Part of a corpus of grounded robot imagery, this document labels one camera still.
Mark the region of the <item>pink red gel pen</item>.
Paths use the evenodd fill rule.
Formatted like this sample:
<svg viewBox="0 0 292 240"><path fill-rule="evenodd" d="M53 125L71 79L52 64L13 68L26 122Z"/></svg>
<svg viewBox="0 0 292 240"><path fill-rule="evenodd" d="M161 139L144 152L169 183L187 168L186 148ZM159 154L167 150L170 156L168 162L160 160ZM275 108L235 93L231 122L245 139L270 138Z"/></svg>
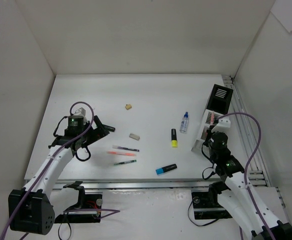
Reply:
<svg viewBox="0 0 292 240"><path fill-rule="evenodd" d="M214 122L215 122L215 112L214 111L211 111L210 112L210 126L214 125Z"/></svg>

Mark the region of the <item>green cap highlighter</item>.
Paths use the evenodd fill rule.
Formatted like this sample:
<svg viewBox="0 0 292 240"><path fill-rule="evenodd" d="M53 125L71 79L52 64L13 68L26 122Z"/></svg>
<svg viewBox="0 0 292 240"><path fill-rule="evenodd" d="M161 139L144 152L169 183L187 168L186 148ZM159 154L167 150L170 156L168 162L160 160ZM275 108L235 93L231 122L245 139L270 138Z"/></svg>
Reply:
<svg viewBox="0 0 292 240"><path fill-rule="evenodd" d="M104 128L105 128L106 130L108 130L109 132L115 132L115 131L116 131L116 128L113 127L113 126L104 125Z"/></svg>

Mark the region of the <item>neon orange gel pen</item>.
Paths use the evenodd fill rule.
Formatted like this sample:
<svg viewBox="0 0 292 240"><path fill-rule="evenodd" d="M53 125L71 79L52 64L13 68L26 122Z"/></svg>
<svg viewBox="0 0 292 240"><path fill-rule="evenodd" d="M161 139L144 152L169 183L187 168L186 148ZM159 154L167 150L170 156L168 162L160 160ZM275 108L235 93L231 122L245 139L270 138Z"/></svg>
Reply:
<svg viewBox="0 0 292 240"><path fill-rule="evenodd" d="M106 153L110 154L110 155L126 156L126 157L136 157L137 156L135 153L129 153L129 152L107 151Z"/></svg>

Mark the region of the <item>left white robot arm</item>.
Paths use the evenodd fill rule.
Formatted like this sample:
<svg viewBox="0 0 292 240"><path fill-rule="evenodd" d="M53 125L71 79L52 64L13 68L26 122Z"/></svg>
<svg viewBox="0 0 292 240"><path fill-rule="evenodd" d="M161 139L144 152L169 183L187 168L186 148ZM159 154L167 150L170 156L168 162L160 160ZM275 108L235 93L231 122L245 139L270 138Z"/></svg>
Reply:
<svg viewBox="0 0 292 240"><path fill-rule="evenodd" d="M49 154L33 178L8 196L8 225L12 231L47 235L56 217L69 208L80 210L86 204L85 188L80 181L64 185L54 197L51 193L77 151L106 137L109 131L98 116L92 121L96 127L82 115L71 115L67 120L64 134L57 135L49 145Z"/></svg>

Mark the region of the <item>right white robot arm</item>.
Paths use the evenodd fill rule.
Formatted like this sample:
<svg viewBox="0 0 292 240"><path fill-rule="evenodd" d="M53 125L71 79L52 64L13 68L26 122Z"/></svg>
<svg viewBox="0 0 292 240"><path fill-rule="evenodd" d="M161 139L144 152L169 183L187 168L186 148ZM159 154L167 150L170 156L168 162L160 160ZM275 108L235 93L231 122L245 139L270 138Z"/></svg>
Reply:
<svg viewBox="0 0 292 240"><path fill-rule="evenodd" d="M203 144L213 173L220 177L209 185L208 202L225 208L249 240L292 240L292 225L283 223L264 203L228 149L228 136L209 128Z"/></svg>

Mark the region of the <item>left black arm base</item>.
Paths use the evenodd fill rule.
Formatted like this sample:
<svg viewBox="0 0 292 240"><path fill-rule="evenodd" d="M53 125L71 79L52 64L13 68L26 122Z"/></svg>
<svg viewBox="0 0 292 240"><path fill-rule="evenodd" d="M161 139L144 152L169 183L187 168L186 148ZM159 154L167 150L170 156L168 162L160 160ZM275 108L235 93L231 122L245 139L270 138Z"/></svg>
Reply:
<svg viewBox="0 0 292 240"><path fill-rule="evenodd" d="M103 194L85 190L81 181L68 183L61 190L50 195L56 224L60 223L99 223L103 204Z"/></svg>

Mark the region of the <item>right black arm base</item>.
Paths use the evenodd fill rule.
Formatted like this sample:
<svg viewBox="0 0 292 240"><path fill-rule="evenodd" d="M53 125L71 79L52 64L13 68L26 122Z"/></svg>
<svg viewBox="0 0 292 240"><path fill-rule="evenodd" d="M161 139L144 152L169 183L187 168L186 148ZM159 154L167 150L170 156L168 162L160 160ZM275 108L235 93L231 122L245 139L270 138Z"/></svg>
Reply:
<svg viewBox="0 0 292 240"><path fill-rule="evenodd" d="M231 219L228 211L217 203L214 193L209 190L192 190L191 205L193 217L195 220L217 221L222 219Z"/></svg>

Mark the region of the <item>white black stationery organizer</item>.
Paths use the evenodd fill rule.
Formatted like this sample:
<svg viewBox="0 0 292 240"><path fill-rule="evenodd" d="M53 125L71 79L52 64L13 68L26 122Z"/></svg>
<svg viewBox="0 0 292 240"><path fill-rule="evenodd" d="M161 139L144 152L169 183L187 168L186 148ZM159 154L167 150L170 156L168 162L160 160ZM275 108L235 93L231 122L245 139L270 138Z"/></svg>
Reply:
<svg viewBox="0 0 292 240"><path fill-rule="evenodd" d="M229 112L232 96L232 89L217 84L213 86L201 118L196 140L191 149L193 153L201 154L203 143L207 137L207 130L218 117Z"/></svg>

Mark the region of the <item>small tan eraser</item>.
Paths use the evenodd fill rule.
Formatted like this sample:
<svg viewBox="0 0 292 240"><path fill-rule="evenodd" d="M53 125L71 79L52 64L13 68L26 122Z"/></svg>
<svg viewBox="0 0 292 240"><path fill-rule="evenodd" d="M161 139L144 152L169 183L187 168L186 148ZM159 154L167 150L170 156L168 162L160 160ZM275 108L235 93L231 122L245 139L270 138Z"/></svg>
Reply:
<svg viewBox="0 0 292 240"><path fill-rule="evenodd" d="M131 105L131 104L126 104L126 105L125 105L125 108L126 108L127 110L130 110L130 109L132 108L132 105Z"/></svg>

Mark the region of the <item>yellow cap highlighter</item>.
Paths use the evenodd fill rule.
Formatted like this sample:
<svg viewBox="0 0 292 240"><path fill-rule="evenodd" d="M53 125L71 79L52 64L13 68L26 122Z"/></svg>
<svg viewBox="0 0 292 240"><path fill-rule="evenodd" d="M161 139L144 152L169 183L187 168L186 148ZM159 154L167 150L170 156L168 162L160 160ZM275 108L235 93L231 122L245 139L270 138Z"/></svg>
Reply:
<svg viewBox="0 0 292 240"><path fill-rule="evenodd" d="M178 147L178 140L177 140L177 131L175 128L171 129L171 146L173 148Z"/></svg>

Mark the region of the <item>grey rectangular eraser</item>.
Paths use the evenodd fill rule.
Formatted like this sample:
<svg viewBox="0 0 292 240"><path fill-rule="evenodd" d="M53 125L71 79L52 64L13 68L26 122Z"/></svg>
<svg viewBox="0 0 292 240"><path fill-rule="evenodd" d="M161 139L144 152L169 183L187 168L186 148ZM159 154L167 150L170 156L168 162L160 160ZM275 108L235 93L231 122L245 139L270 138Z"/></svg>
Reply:
<svg viewBox="0 0 292 240"><path fill-rule="evenodd" d="M137 140L137 141L140 139L140 136L139 135L136 135L134 133L130 133L129 134L129 137L132 138L132 139L134 139L134 140Z"/></svg>

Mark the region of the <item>green gel pen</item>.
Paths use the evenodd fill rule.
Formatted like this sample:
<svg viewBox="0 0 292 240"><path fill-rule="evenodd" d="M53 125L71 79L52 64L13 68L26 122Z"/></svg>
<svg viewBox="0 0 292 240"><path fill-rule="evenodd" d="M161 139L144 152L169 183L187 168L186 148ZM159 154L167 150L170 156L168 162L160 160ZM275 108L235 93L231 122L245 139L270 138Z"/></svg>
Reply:
<svg viewBox="0 0 292 240"><path fill-rule="evenodd" d="M131 164L131 163L136 163L136 162L137 160L133 159L133 160L128 160L128 161L117 162L117 163L114 163L113 165L119 166L119 165L126 165L126 164Z"/></svg>

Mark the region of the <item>blue cap highlighter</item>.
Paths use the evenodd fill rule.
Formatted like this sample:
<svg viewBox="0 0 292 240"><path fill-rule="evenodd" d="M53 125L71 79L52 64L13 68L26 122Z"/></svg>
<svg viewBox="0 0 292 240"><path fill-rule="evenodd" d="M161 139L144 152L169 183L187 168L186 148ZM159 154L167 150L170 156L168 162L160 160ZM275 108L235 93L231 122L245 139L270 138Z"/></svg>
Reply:
<svg viewBox="0 0 292 240"><path fill-rule="evenodd" d="M170 164L170 165L167 165L167 166L163 166L163 167L160 167L158 169L155 170L155 173L160 176L162 174L165 174L165 173L168 173L168 172L171 172L175 169L177 169L177 165L174 163L174 164Z"/></svg>

